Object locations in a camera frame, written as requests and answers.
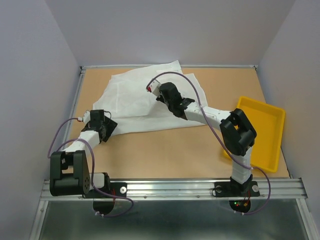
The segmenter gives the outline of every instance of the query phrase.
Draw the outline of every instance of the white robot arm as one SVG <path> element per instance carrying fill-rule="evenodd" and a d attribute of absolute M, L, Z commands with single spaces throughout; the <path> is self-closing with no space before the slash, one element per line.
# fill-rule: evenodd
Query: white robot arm
<path fill-rule="evenodd" d="M 93 149 L 102 141 L 106 142 L 118 124 L 111 120 L 111 116 L 105 116 L 103 109 L 86 111 L 80 122 L 84 122 L 85 127 L 79 137 L 67 141 L 73 143 L 50 156 L 50 192 L 53 196 L 87 194 L 92 188 L 93 178 L 97 188 L 105 187 L 105 191 L 110 190 L 109 176 L 106 173 L 97 173 L 91 178 L 87 163 L 87 157 L 91 153 L 85 143 Z M 73 168 L 73 173 L 64 172 L 69 167 Z"/>
<path fill-rule="evenodd" d="M 234 111 L 219 110 L 205 106 L 205 116 L 199 103 L 190 98 L 183 98 L 176 86 L 171 82 L 161 84 L 154 79 L 147 91 L 154 94 L 156 99 L 167 105 L 170 112 L 176 117 L 210 125 L 221 131 L 224 145 L 236 160 L 232 161 L 231 181 L 235 181 L 240 191 L 245 191 L 252 179 L 250 159 L 256 131 L 249 122 L 245 113 L 236 109 Z"/>

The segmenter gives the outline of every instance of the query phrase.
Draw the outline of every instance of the screw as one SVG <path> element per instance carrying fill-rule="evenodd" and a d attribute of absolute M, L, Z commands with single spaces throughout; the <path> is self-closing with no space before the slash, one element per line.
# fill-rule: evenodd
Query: screw
<path fill-rule="evenodd" d="M 215 187 L 215 191 L 219 194 L 219 193 L 221 193 L 222 192 L 222 190 L 221 190 L 221 186 L 216 186 Z"/>
<path fill-rule="evenodd" d="M 127 188 L 125 186 L 120 187 L 120 193 L 125 194 L 127 192 Z"/>
<path fill-rule="evenodd" d="M 259 187 L 258 187 L 257 185 L 253 185 L 253 186 L 252 186 L 252 190 L 253 190 L 255 193 L 257 193 L 257 192 L 259 192 Z"/>

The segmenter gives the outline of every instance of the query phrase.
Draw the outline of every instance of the wooden table surface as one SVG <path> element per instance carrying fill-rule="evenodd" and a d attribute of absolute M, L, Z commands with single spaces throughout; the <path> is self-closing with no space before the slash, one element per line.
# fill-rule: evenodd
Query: wooden table surface
<path fill-rule="evenodd" d="M 90 68 L 85 72 L 75 116 L 86 110 L 103 94 L 111 75 L 129 68 Z M 183 68 L 194 73 L 203 88 L 209 107 L 234 110 L 240 96 L 265 102 L 263 92 L 252 68 Z M 77 138 L 83 123 L 72 124 L 69 138 Z M 107 172 L 112 179 L 165 178 L 229 178 L 232 162 L 223 155 L 208 126 L 196 126 L 153 132 L 127 133 L 109 138 L 94 148 L 95 172 Z M 254 177 L 263 177 L 253 171 Z M 278 171 L 269 177 L 289 177 L 280 154 Z"/>

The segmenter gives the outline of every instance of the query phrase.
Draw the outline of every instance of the metal frame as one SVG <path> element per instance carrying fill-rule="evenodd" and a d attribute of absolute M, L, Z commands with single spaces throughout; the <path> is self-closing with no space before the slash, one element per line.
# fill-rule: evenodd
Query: metal frame
<path fill-rule="evenodd" d="M 116 64 L 116 65 L 91 65 L 91 66 L 83 66 L 82 70 L 86 69 L 110 69 L 110 68 L 142 68 L 148 67 L 152 64 Z M 214 65 L 214 64 L 206 64 L 206 65 L 194 65 L 194 64 L 182 64 L 182 68 L 240 68 L 240 69 L 248 69 L 254 68 L 257 69 L 258 65 Z"/>
<path fill-rule="evenodd" d="M 135 68 L 146 67 L 146 65 L 105 65 L 105 66 L 83 66 L 79 76 L 79 82 L 73 99 L 70 118 L 74 116 L 78 104 L 79 94 L 82 88 L 86 69 L 100 68 Z M 182 65 L 185 68 L 254 68 L 257 65 Z M 63 140 L 66 141 L 72 123 L 68 124 Z M 255 199 L 266 199 L 268 195 L 268 184 L 265 179 L 254 179 L 259 185 L 260 197 Z M 127 197 L 134 201 L 189 201 L 189 200 L 229 200 L 230 198 L 217 198 L 211 195 L 214 182 L 228 181 L 228 179 L 114 179 L 113 182 L 126 182 Z M 306 190 L 301 179 L 271 178 L 271 199 L 296 199 L 302 217 L 307 236 L 310 240 L 320 240 L 311 213 L 306 203 Z M 44 181 L 40 196 L 39 206 L 32 226 L 30 240 L 38 240 L 44 223 L 49 201 L 92 201 L 92 199 L 76 196 L 53 197 L 49 191 L 49 181 Z"/>
<path fill-rule="evenodd" d="M 266 199 L 269 187 L 266 179 L 256 178 L 260 196 L 251 199 Z M 215 197 L 212 195 L 215 182 L 227 182 L 230 179 L 119 179 L 111 182 L 127 183 L 126 196 L 134 201 L 204 201 L 204 200 L 241 200 L 243 197 Z M 306 199 L 307 194 L 301 179 L 271 178 L 271 199 Z M 41 192 L 41 201 L 92 201 L 81 195 L 52 196 L 49 181 L 45 181 Z M 112 198 L 95 199 L 112 201 Z"/>

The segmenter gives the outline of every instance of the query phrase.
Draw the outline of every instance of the glass panel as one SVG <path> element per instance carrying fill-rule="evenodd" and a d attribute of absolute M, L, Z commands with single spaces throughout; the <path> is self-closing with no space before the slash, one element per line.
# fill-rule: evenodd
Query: glass panel
<path fill-rule="evenodd" d="M 251 201 L 251 210 L 264 200 Z M 261 212 L 234 214 L 228 201 L 141 201 L 116 218 L 95 216 L 91 201 L 52 201 L 42 240 L 291 240 L 308 239 L 297 202 L 270 200 Z M 114 212 L 129 206 L 116 202 Z"/>

